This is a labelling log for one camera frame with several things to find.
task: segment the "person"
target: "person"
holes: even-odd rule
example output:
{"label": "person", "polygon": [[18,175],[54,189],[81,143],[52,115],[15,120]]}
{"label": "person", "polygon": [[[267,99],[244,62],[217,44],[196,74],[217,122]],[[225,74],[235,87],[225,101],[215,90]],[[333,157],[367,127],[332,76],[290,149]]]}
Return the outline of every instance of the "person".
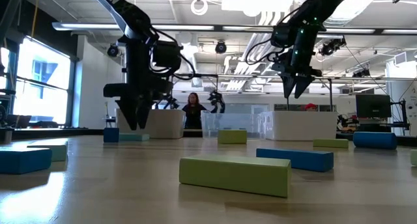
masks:
{"label": "person", "polygon": [[317,105],[315,104],[306,105],[306,111],[317,111]]}
{"label": "person", "polygon": [[188,96],[188,104],[182,108],[186,114],[186,129],[201,129],[201,111],[207,110],[200,104],[197,93]]}

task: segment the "white wall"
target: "white wall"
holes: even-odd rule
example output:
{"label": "white wall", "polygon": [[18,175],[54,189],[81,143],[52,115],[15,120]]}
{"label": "white wall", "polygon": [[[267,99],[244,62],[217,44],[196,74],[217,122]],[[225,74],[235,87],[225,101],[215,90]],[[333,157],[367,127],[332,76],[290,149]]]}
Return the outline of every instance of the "white wall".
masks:
{"label": "white wall", "polygon": [[[173,96],[180,103],[187,102],[189,93],[174,93]],[[199,94],[200,102],[209,103],[209,94]],[[283,95],[278,94],[224,94],[223,99],[227,104],[269,104],[269,110],[274,110],[274,104],[286,104],[287,100]],[[290,98],[290,104],[330,104],[329,95],[312,96],[305,95],[299,99]],[[356,112],[356,101],[354,96],[333,96],[333,104],[336,105],[339,114]]]}
{"label": "white wall", "polygon": [[108,103],[109,115],[115,116],[115,100],[103,97],[103,88],[108,83],[122,82],[122,66],[98,51],[85,36],[78,37],[76,84],[74,87],[74,110],[72,125],[102,129],[106,127]]}

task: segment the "white box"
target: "white box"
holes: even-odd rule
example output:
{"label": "white box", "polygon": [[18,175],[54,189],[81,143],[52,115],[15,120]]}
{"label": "white box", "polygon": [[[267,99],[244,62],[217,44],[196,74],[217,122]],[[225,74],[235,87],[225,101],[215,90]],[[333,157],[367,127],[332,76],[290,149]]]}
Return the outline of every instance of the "white box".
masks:
{"label": "white box", "polygon": [[261,113],[265,137],[277,141],[312,141],[335,139],[338,124],[336,112],[271,111]]}
{"label": "white box", "polygon": [[116,126],[120,133],[149,134],[151,139],[179,139],[184,131],[185,112],[179,109],[152,109],[143,130],[131,130],[122,111],[116,109]]}

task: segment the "blue block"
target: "blue block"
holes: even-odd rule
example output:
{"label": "blue block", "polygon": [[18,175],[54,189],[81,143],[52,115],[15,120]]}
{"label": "blue block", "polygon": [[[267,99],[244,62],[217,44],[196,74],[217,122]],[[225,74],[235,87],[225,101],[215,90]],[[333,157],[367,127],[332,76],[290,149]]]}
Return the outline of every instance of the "blue block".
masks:
{"label": "blue block", "polygon": [[118,143],[119,142],[119,129],[118,128],[104,128],[103,142]]}
{"label": "blue block", "polygon": [[380,148],[395,150],[397,136],[394,133],[382,132],[355,132],[353,143],[358,148]]}
{"label": "blue block", "polygon": [[51,166],[52,151],[48,148],[0,147],[0,174],[21,175]]}
{"label": "blue block", "polygon": [[333,152],[258,148],[256,156],[291,160],[291,167],[294,169],[317,172],[327,172],[333,169]]}
{"label": "blue block", "polygon": [[120,141],[148,141],[149,134],[135,134],[135,133],[121,133],[119,135]]}

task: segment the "security camera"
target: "security camera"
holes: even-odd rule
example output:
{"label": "security camera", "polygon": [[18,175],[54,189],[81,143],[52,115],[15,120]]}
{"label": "security camera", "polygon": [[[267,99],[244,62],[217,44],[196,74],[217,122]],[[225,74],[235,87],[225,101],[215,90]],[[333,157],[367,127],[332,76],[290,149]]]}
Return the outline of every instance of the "security camera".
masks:
{"label": "security camera", "polygon": [[117,45],[116,44],[110,44],[110,47],[107,50],[107,54],[110,57],[117,57],[117,55],[119,54],[119,49],[118,49]]}
{"label": "security camera", "polygon": [[227,50],[227,46],[224,43],[224,41],[218,41],[216,45],[216,53],[217,54],[223,54]]}

